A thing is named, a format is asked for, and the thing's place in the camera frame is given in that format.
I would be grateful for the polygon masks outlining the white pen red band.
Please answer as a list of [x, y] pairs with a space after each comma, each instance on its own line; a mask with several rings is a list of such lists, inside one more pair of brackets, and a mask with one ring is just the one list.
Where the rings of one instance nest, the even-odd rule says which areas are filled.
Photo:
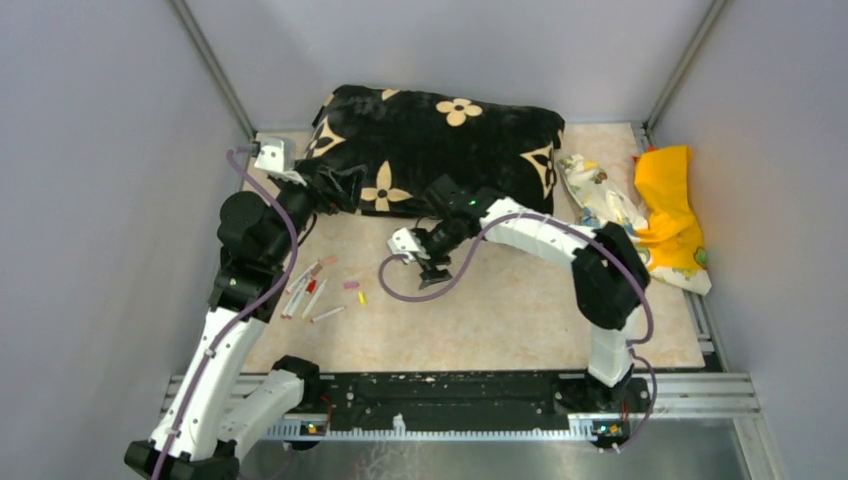
[[313, 270], [320, 264], [319, 261], [314, 261], [310, 265], [308, 265], [285, 289], [287, 294], [294, 293], [299, 286], [312, 276]]

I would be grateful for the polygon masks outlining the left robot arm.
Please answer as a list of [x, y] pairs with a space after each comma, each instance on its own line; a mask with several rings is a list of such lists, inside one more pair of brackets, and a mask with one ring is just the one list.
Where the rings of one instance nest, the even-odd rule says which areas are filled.
[[233, 410], [226, 404], [247, 355], [273, 317], [298, 263], [299, 237], [320, 213], [355, 210], [362, 167], [318, 161], [295, 167], [299, 182], [277, 181], [273, 195], [250, 175], [251, 190], [219, 211], [220, 268], [200, 341], [173, 403], [146, 440], [129, 444], [125, 464], [145, 479], [236, 479], [246, 454], [287, 412], [315, 408], [329, 430], [333, 405], [318, 365], [285, 355]]

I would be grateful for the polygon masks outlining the white pen brown cap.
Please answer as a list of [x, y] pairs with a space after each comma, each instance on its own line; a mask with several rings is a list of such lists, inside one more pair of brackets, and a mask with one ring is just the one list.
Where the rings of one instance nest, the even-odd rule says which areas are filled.
[[323, 265], [320, 262], [320, 264], [313, 270], [312, 276], [305, 280], [294, 293], [290, 294], [290, 298], [282, 310], [282, 318], [291, 319], [294, 316], [302, 300], [314, 290], [316, 275], [322, 267]]

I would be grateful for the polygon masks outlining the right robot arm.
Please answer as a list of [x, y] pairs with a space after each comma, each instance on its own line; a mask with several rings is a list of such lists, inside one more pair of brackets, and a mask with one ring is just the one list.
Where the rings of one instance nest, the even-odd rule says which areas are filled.
[[567, 271], [576, 304], [590, 324], [590, 357], [582, 387], [566, 397], [573, 409], [612, 412], [626, 400], [633, 373], [632, 325], [647, 311], [649, 274], [626, 230], [568, 224], [488, 187], [471, 192], [443, 176], [426, 191], [437, 224], [392, 237], [397, 252], [421, 269], [421, 285], [452, 280], [450, 254], [464, 241], [513, 247]]

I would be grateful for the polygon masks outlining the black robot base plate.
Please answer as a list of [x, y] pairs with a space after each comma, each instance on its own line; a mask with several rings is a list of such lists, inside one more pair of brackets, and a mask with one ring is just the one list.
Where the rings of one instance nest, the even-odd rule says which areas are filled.
[[649, 405], [646, 380], [608, 391], [583, 371], [341, 373], [322, 375], [285, 417], [327, 422], [333, 433], [545, 432], [566, 430], [581, 414], [630, 420]]

